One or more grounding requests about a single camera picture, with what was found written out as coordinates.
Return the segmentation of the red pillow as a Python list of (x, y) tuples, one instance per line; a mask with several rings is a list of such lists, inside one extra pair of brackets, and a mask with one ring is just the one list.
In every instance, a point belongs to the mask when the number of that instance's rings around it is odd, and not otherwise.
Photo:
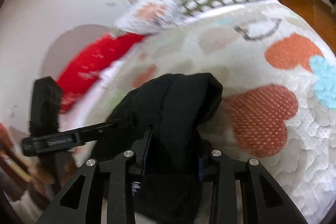
[(130, 33), (116, 38), (105, 34), (81, 50), (56, 79), (62, 90), (60, 113), (68, 112), (100, 78), (101, 71), (144, 38), (144, 35)]

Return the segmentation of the black pants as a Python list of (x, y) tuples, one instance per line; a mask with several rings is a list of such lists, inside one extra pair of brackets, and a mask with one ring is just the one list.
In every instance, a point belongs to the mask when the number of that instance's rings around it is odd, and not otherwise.
[(151, 132), (135, 211), (158, 223), (193, 223), (202, 199), (203, 158), (211, 146), (198, 131), (222, 100), (223, 87), (210, 73), (167, 74), (129, 92), (110, 114), (118, 128), (98, 139), (91, 156), (113, 159)]

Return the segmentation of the pink headboard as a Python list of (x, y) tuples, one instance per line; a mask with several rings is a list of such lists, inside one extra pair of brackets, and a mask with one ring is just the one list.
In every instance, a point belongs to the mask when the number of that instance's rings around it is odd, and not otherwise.
[(49, 47), (43, 59), (39, 78), (51, 76), (54, 80), (68, 63), (87, 45), (109, 32), (109, 27), (84, 24), (61, 34)]

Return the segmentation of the heart patterned quilt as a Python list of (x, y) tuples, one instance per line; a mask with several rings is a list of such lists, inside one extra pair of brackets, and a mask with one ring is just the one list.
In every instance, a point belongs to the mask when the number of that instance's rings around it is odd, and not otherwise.
[(276, 1), (223, 8), (134, 46), (87, 118), (106, 120), (127, 93), (168, 73), (210, 73), (223, 104), (201, 134), (230, 157), (255, 157), (309, 223), (335, 203), (335, 56)]

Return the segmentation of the white bed sheet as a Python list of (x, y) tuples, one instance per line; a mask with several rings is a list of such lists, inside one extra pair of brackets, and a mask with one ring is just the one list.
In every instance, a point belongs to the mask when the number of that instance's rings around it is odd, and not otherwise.
[(59, 115), (60, 131), (76, 129), (87, 124), (90, 112), (106, 91), (108, 84), (116, 77), (124, 62), (124, 58), (112, 62), (109, 67), (100, 72), (98, 80), (77, 100), (70, 111)]

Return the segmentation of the floral white pillow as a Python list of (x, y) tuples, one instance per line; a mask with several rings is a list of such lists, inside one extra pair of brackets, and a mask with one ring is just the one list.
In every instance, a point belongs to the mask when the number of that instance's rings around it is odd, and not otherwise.
[(182, 0), (138, 0), (113, 24), (113, 38), (126, 34), (150, 35), (178, 26), (186, 17)]

